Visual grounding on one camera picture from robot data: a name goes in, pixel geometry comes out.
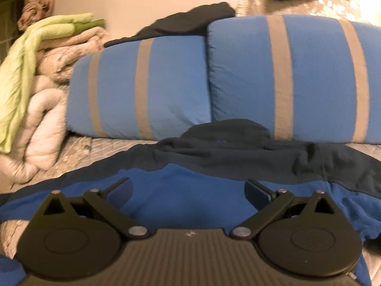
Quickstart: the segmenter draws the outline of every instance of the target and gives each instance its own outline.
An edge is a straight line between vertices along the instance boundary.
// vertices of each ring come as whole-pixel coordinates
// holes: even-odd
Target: white comforter
[[[67,94],[47,76],[35,77],[27,113],[10,153],[0,153],[0,172],[9,182],[24,184],[56,162],[66,134]]]

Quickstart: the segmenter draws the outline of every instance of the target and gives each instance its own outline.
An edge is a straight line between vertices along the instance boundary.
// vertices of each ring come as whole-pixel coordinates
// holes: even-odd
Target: quilted mattress cover
[[[110,157],[120,151],[129,150],[137,144],[154,144],[155,141],[92,139],[89,137],[69,136],[63,146],[56,165],[47,172],[39,172],[28,185],[88,166],[98,160]],[[348,146],[366,153],[381,161],[381,145],[348,144]],[[9,190],[14,192],[25,185],[15,185]],[[17,242],[24,232],[28,221],[9,220],[0,226],[0,253],[13,258]],[[369,241],[363,248],[363,256],[369,269],[372,286],[381,285],[381,238]]]

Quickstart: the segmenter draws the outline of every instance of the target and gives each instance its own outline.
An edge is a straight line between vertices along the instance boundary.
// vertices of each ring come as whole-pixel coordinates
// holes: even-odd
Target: pillow stripe
[[[286,24],[281,15],[266,16],[274,70],[274,138],[293,135],[293,70]]]
[[[98,64],[100,56],[102,55],[102,50],[97,51],[91,57],[89,65],[89,75],[88,75],[88,95],[89,95],[89,110],[90,118],[93,124],[94,131],[100,138],[106,138],[107,135],[102,128],[100,123],[100,114],[98,108]]]
[[[139,44],[135,74],[135,111],[138,130],[142,139],[154,140],[148,120],[148,72],[149,57],[154,38],[142,40]]]
[[[352,137],[353,143],[363,143],[369,125],[369,81],[364,52],[357,32],[349,20],[339,20],[347,39],[353,61],[356,81],[356,122]]]

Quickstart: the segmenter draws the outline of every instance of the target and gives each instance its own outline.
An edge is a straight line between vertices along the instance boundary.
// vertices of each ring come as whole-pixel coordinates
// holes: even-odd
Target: pillow
[[[208,31],[213,120],[276,139],[381,143],[381,28],[306,15],[219,20]]]
[[[202,36],[122,43],[75,64],[67,107],[73,132],[160,140],[210,121]]]
[[[381,26],[378,0],[239,0],[237,17],[299,14],[348,19]]]

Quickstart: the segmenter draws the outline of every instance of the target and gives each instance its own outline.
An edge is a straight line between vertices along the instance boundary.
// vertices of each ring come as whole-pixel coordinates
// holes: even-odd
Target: fluffy blanket
[[[37,73],[49,76],[56,82],[68,82],[74,70],[74,63],[88,54],[103,48],[108,39],[104,28],[96,27],[70,38],[45,41],[40,45]]]
[[[66,134],[67,94],[41,75],[36,77],[31,95],[11,152],[0,153],[1,172],[13,183],[26,183],[40,169],[50,169]]]
[[[0,66],[0,152],[9,153],[28,107],[40,41],[78,34],[89,26],[92,14],[45,18],[28,27],[12,45]]]

